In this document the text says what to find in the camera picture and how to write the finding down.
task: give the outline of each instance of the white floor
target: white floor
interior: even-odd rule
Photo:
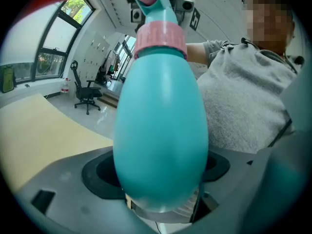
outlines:
[[[74,104],[78,103],[79,100],[71,98],[69,94],[61,94],[49,98],[48,101],[64,113],[67,117],[71,118],[80,125],[94,131],[102,136],[113,139],[114,134],[114,123],[116,117],[116,108],[106,105],[105,103],[95,100],[96,104],[101,108],[99,111],[96,107],[89,106],[89,115],[86,114],[87,106],[79,105],[74,108]],[[188,227],[190,224],[163,224],[154,221],[141,218],[148,226],[154,231],[160,232],[161,234],[171,234],[178,230]]]

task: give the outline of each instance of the person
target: person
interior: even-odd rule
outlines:
[[[222,40],[187,44],[187,61],[208,66],[197,83],[209,143],[255,154],[269,146],[290,119],[279,96],[297,73],[285,55],[295,24],[283,0],[242,2],[250,39],[236,45]]]

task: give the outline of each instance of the window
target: window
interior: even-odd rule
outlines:
[[[63,62],[63,56],[40,53],[37,62],[36,77],[60,76]]]
[[[58,5],[39,44],[31,80],[63,75],[69,51],[94,8],[88,0],[67,0]]]
[[[70,49],[94,10],[88,0],[67,0],[22,19],[7,35],[0,68],[12,67],[17,83],[62,77]]]
[[[135,39],[134,37],[130,37],[130,38],[127,40],[127,45],[128,45],[128,47],[129,47],[130,50],[132,50],[132,48],[134,48],[135,42],[136,42],[136,39]]]
[[[91,13],[91,8],[84,0],[67,0],[62,6],[62,11],[73,18],[76,22],[82,23]]]
[[[135,42],[136,39],[134,37],[127,36],[122,44],[119,43],[120,46],[118,44],[116,45],[115,49],[119,46],[117,54],[119,56],[120,63],[118,71],[114,73],[113,79],[118,80],[125,72],[128,63],[133,56]]]
[[[43,47],[66,52],[76,30],[74,26],[57,17],[49,30]]]
[[[116,47],[115,47],[115,49],[114,49],[114,51],[115,51],[116,53],[118,53],[119,47],[120,47],[120,42],[117,43],[117,45],[116,45]]]
[[[33,66],[33,62],[12,63],[0,66],[1,68],[13,68],[16,82],[23,82],[30,79],[30,71]]]

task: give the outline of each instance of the pink bottle cap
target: pink bottle cap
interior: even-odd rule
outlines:
[[[187,59],[187,49],[182,28],[169,21],[152,21],[141,26],[136,34],[134,58],[146,48],[166,46],[182,52]]]

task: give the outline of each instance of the window frame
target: window frame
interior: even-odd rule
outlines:
[[[119,56],[121,54],[122,50],[124,50],[126,57],[124,59],[124,62],[122,63],[122,67],[120,67],[120,71],[118,72],[118,74],[116,73],[116,74],[113,75],[112,80],[119,80],[120,75],[123,75],[123,73],[125,72],[125,69],[128,66],[128,63],[129,63],[130,59],[133,57],[133,52],[134,52],[134,46],[135,45],[133,45],[132,48],[129,49],[129,47],[127,45],[127,42],[128,42],[129,39],[130,39],[130,36],[126,36],[125,39],[121,43],[121,45],[122,45],[121,49],[119,51],[117,51],[117,55]]]
[[[54,78],[62,78],[63,76],[63,73],[64,73],[64,69],[65,69],[65,65],[66,65],[66,62],[67,62],[67,58],[68,58],[68,55],[70,53],[70,50],[81,30],[81,28],[84,26],[84,24],[86,23],[86,21],[89,19],[89,17],[93,14],[93,12],[96,10],[92,5],[91,3],[88,1],[88,0],[84,0],[84,2],[87,4],[87,6],[89,6],[89,8],[91,9],[91,11],[86,15],[86,17],[82,20],[81,24],[78,23],[77,21],[75,21],[73,18],[71,18],[68,14],[66,14],[65,12],[63,12],[61,9],[63,7],[63,5],[67,2],[68,0],[65,0],[63,1],[62,3],[60,3],[60,5],[58,6],[58,8],[56,9],[56,11],[54,12],[54,14],[52,15],[50,21],[48,22],[43,34],[42,34],[42,37],[41,37],[41,40],[39,42],[39,45],[38,45],[38,48],[37,48],[37,51],[36,51],[36,56],[35,56],[35,60],[34,60],[34,63],[31,67],[31,70],[30,70],[30,79],[24,79],[24,80],[21,80],[19,82],[17,82],[17,84],[21,84],[21,83],[25,83],[25,82],[30,82],[30,81],[36,81],[36,80],[43,80],[43,79],[54,79]],[[55,49],[48,49],[48,48],[44,48],[43,45],[44,45],[44,42],[47,38],[47,35],[54,23],[54,21],[56,20],[56,18],[59,17],[60,19],[64,20],[65,22],[69,23],[70,25],[72,25],[73,27],[76,28],[76,31],[72,37],[72,39],[70,40],[69,44],[68,44],[68,47],[67,47],[67,50],[66,52],[63,52],[63,51],[58,51],[58,50],[55,50]],[[60,68],[60,72],[59,74],[57,75],[50,75],[50,76],[42,76],[42,77],[36,77],[36,71],[37,71],[37,65],[38,65],[38,59],[39,59],[39,54],[40,53],[45,53],[45,54],[52,54],[52,55],[58,55],[58,56],[63,56],[64,57],[64,60],[63,60],[63,63],[62,63],[62,66]]]

